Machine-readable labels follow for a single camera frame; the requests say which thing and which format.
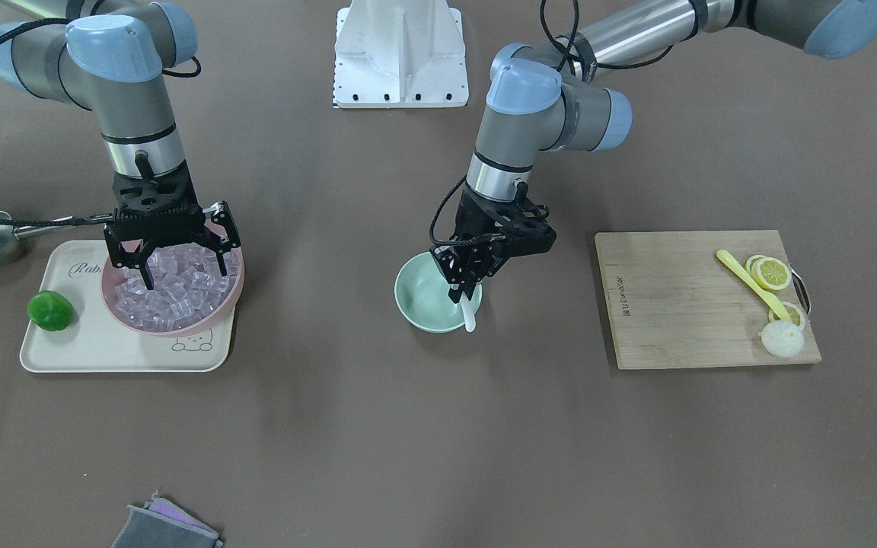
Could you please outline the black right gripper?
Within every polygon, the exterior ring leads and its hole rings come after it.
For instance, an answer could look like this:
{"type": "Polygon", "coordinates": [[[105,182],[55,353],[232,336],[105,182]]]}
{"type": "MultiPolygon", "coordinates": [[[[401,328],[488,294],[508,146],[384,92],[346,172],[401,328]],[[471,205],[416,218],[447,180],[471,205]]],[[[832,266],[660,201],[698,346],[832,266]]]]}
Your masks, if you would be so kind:
{"type": "Polygon", "coordinates": [[[215,253],[220,275],[230,274],[229,257],[241,246],[232,212],[221,201],[210,221],[223,232],[217,234],[206,225],[206,213],[185,161],[154,178],[129,177],[117,171],[113,194],[117,209],[104,228],[109,260],[114,267],[139,271],[147,290],[155,288],[148,261],[157,247],[198,244],[215,253]]]}

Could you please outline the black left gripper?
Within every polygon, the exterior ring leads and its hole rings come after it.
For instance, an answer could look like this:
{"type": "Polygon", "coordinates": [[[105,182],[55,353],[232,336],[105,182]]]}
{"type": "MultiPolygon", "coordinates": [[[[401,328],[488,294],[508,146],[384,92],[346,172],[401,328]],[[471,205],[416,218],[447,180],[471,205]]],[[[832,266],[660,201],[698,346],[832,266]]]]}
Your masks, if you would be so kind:
{"type": "Polygon", "coordinates": [[[456,183],[442,199],[429,223],[429,252],[449,284],[453,303],[460,303],[463,296],[473,301],[483,278],[494,276],[508,259],[549,252],[556,242],[556,232],[547,222],[549,208],[533,204],[527,188],[526,183],[517,183],[515,197],[499,202],[481,196],[466,183],[456,183]],[[454,232],[448,240],[439,240],[435,223],[460,187],[454,232]]]}

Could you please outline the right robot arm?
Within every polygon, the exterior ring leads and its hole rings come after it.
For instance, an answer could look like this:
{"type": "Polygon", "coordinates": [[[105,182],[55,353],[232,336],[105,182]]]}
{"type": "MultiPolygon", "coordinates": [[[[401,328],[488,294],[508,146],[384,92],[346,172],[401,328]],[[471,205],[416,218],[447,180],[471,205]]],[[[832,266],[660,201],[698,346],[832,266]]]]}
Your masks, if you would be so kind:
{"type": "Polygon", "coordinates": [[[117,208],[104,238],[115,267],[195,243],[222,257],[241,245],[228,205],[206,215],[192,184],[164,70],[194,59],[194,22],[171,2],[18,1],[36,28],[0,26],[0,77],[31,96],[95,115],[114,170],[117,208]]]}

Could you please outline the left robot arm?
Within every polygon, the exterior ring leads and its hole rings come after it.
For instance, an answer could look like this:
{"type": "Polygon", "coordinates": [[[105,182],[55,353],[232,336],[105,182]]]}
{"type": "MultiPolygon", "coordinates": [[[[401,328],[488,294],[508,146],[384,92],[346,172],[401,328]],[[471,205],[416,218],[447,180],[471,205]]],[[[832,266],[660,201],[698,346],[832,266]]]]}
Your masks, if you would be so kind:
{"type": "Polygon", "coordinates": [[[509,259],[546,253],[556,240],[549,209],[527,195],[542,151],[607,151],[629,135],[624,94],[592,83],[664,59],[678,43],[729,27],[752,30],[808,55],[842,59],[877,37],[877,1],[643,1],[550,35],[512,43],[490,66],[483,121],[454,231],[432,239],[448,299],[466,304],[509,259]]]}

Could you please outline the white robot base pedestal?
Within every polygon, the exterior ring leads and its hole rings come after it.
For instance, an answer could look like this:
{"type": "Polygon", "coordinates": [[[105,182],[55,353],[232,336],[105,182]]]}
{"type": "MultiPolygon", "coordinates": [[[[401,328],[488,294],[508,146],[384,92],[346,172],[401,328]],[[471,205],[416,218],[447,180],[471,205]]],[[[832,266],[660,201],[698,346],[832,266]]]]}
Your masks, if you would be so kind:
{"type": "Polygon", "coordinates": [[[469,101],[462,14],[445,1],[352,1],[336,14],[334,51],[336,108],[469,101]]]}

